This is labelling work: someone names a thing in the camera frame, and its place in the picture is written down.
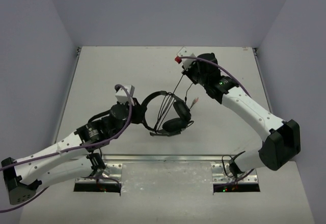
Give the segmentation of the black headset with microphone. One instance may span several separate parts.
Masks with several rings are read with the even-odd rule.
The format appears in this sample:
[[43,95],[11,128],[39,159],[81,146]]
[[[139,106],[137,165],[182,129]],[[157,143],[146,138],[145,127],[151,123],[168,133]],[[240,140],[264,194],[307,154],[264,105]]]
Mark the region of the black headset with microphone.
[[191,120],[191,110],[186,105],[185,101],[183,101],[181,98],[176,96],[175,94],[167,91],[157,91],[150,95],[148,95],[144,101],[141,103],[142,108],[147,111],[147,105],[151,100],[158,96],[168,96],[170,98],[173,98],[175,101],[173,102],[173,108],[175,112],[177,113],[178,117],[170,119],[163,123],[162,129],[154,129],[151,128],[146,121],[146,118],[144,116],[142,120],[142,124],[146,129],[150,131],[151,136],[175,136],[179,135],[182,131],[184,131],[188,126],[190,126],[193,121]]

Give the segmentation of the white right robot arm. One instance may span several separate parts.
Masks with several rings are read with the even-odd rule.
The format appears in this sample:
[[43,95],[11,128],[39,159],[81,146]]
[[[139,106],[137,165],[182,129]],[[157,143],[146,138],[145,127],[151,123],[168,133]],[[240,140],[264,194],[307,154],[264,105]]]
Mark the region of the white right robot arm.
[[267,167],[277,171],[301,151],[300,126],[295,120],[285,121],[258,104],[243,85],[222,68],[213,53],[200,56],[179,52],[175,58],[182,64],[182,73],[206,94],[232,110],[261,138],[262,146],[241,152],[229,160],[234,178],[247,171]]

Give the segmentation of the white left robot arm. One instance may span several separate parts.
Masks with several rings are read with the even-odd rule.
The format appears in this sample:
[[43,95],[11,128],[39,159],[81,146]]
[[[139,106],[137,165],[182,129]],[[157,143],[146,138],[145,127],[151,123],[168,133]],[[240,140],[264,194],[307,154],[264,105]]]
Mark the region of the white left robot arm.
[[4,159],[9,203],[21,205],[40,190],[72,178],[101,178],[108,169],[97,150],[118,138],[129,124],[142,123],[145,112],[136,98],[131,103],[117,102],[60,142],[25,158]]

